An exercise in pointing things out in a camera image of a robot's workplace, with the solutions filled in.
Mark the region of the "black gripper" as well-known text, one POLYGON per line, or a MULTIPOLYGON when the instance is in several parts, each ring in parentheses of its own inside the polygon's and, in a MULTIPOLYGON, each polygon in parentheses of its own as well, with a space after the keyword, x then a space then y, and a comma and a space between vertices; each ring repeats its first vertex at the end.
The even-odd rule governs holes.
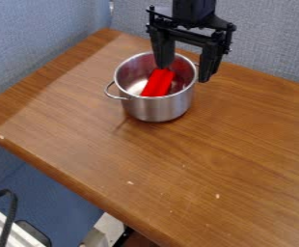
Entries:
MULTIPOLYGON (((211 29, 226 34, 226 47, 232 43, 232 34, 238 27, 215 14, 216 0, 172 0, 171 7, 149 6, 149 21, 161 19, 174 28, 211 29)), ((175 40, 166 31, 149 33, 156 65, 166 69, 174 61, 175 40)), ((199 66, 199 81, 206 83, 218 72, 223 56, 223 48, 218 41, 208 41, 203 47, 199 66)))

